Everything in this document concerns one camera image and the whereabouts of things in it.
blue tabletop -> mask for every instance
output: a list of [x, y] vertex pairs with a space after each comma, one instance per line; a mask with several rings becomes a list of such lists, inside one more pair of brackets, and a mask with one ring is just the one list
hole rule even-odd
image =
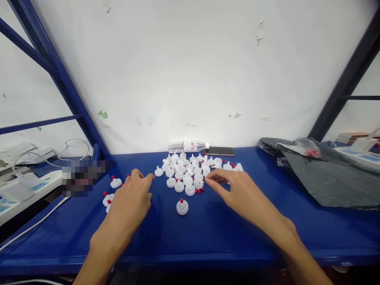
[[[236, 157], [227, 160], [240, 162], [279, 211], [294, 222], [301, 240], [319, 264], [364, 265], [379, 261], [379, 211], [322, 207], [299, 181], [277, 166], [276, 158], [258, 147], [235, 148], [235, 152]], [[116, 165], [101, 177], [88, 197], [70, 198], [41, 225], [0, 252], [0, 274], [78, 272], [89, 240], [106, 215], [103, 192], [114, 193], [111, 175], [124, 180], [133, 168], [139, 168], [144, 175], [154, 172], [167, 153], [111, 157]], [[163, 175], [152, 183], [152, 206], [116, 267], [126, 270], [147, 265], [170, 268], [283, 265], [275, 245], [229, 209], [206, 184], [204, 192], [188, 197], [184, 192], [167, 188], [166, 180]], [[185, 216], [176, 211], [180, 198], [189, 204]], [[39, 221], [61, 199], [12, 237]]]

white power strip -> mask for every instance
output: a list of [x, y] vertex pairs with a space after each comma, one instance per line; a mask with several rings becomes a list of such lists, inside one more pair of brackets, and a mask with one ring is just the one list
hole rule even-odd
[[32, 189], [31, 197], [23, 202], [8, 201], [7, 199], [0, 200], [0, 226], [9, 221], [11, 218], [21, 213], [27, 207], [37, 202], [39, 199], [62, 185], [62, 170], [52, 171], [45, 176], [39, 178], [41, 183]]

smartphone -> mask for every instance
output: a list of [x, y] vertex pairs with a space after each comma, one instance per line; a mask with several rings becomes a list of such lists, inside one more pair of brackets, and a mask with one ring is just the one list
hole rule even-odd
[[214, 156], [235, 156], [235, 152], [232, 148], [224, 148], [211, 146], [209, 149], [205, 149], [205, 154]]

pixelated area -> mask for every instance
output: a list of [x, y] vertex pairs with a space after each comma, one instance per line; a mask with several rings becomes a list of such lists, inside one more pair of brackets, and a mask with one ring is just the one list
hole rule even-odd
[[62, 167], [63, 197], [87, 197], [96, 181], [114, 166], [108, 160], [71, 160]]

blue metal frame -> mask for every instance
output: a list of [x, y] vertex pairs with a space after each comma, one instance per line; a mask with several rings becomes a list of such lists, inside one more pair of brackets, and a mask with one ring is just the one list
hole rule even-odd
[[84, 103], [81, 100], [65, 66], [59, 58], [54, 45], [49, 39], [49, 36], [45, 31], [32, 3], [30, 0], [8, 0], [8, 3], [23, 26], [26, 34], [32, 42], [32, 45], [34, 46], [34, 49], [2, 19], [0, 19], [0, 32], [2, 32], [19, 48], [21, 48], [42, 68], [49, 72], [73, 116], [0, 128], [0, 134], [33, 128], [41, 125], [55, 124], [57, 122], [67, 120], [77, 120], [91, 146], [94, 148], [95, 144], [97, 144], [100, 154], [103, 158], [106, 158], [109, 156], [107, 147], [96, 129], [90, 114], [84, 106]]

